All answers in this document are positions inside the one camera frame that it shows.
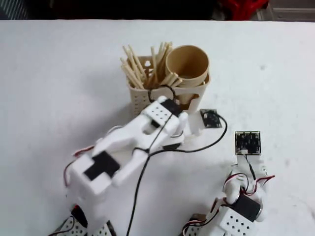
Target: beige cup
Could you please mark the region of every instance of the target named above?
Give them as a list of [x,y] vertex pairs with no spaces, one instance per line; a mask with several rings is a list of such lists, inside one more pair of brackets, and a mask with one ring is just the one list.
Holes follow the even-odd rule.
[[[203,84],[208,75],[209,59],[207,54],[200,48],[185,45],[172,50],[166,57],[165,71],[178,74],[183,82],[182,88],[193,88]],[[193,94],[179,96],[181,104],[188,104]]]

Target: white plastic basket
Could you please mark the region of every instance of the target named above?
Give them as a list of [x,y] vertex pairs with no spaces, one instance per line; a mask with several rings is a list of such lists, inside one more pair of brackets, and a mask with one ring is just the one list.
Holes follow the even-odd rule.
[[[147,76],[150,76],[153,70],[152,57],[138,57],[138,58]],[[188,104],[180,104],[180,105],[181,105],[181,108],[183,110],[186,110],[188,113],[195,112],[206,90],[206,87],[210,83],[210,80],[211,78],[210,78],[210,75],[208,74],[205,81],[197,87],[194,87],[194,88],[172,87],[176,94],[176,102],[180,104],[178,100],[178,95],[193,94],[193,97]],[[140,114],[140,112],[144,108],[146,108],[151,103],[149,99],[149,95],[148,95],[148,90],[133,88],[130,86],[129,83],[128,83],[128,87],[130,91],[132,113],[134,116],[137,116],[138,114]],[[173,99],[173,93],[169,88],[161,87],[158,89],[153,89],[151,91],[151,99],[153,100],[156,100],[161,95],[164,95],[170,99]]]

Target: red object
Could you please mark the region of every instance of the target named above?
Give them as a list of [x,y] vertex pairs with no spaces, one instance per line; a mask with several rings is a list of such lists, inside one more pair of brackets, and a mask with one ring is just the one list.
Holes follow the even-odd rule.
[[268,5],[269,0],[220,0],[222,5],[232,12],[233,21],[247,21],[251,15]]

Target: white tabletop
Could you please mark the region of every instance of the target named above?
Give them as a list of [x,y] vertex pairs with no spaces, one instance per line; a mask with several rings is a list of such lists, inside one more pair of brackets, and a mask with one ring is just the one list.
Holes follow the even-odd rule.
[[[192,213],[207,212],[243,130],[261,131],[276,175],[258,236],[314,235],[315,24],[106,20],[0,21],[0,235],[44,236],[69,215],[70,154],[130,120],[122,46],[149,55],[162,41],[208,54],[212,81],[200,107],[217,109],[229,127],[208,150],[152,158],[131,235],[175,236]],[[204,131],[194,147],[221,132]],[[138,175],[108,206],[118,236]]]

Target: circuit board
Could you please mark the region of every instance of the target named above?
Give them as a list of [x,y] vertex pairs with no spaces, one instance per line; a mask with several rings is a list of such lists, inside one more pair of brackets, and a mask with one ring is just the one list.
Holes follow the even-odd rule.
[[200,109],[200,114],[205,128],[222,128],[220,119],[216,116],[216,110]]
[[260,131],[236,131],[235,154],[261,155]]

